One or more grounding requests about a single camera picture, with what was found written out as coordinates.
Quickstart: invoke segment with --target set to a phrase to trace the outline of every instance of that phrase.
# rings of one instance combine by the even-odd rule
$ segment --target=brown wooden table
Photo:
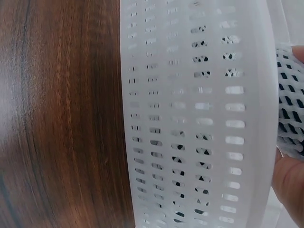
[[[119,0],[0,0],[0,228],[133,228]]]

